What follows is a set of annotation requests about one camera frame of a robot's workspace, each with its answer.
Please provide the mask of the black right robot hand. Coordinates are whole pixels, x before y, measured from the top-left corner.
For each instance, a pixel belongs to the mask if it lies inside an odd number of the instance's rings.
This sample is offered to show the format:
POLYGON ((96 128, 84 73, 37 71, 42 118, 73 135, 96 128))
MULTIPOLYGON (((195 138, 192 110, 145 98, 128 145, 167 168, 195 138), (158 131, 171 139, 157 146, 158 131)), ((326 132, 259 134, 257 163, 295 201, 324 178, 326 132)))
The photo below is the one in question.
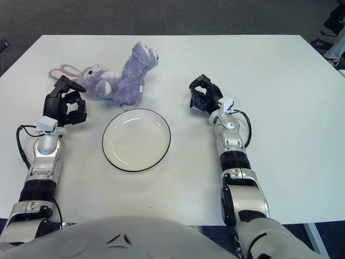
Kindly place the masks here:
POLYGON ((209 115, 219 109, 218 101, 223 95, 219 87, 211 82, 204 74, 196 78, 189 85, 191 92, 190 107, 207 112, 209 115))

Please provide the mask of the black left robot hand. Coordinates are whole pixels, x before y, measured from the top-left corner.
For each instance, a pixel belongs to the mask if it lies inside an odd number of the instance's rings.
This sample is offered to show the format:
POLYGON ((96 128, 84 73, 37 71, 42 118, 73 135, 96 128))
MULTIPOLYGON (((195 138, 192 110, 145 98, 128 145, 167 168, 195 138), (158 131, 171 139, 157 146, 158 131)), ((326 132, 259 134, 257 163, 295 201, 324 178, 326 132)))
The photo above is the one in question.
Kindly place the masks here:
POLYGON ((61 76, 54 84, 44 102, 43 116, 58 121, 58 127, 75 125, 86 121, 86 102, 80 96, 86 89, 66 76, 61 76))

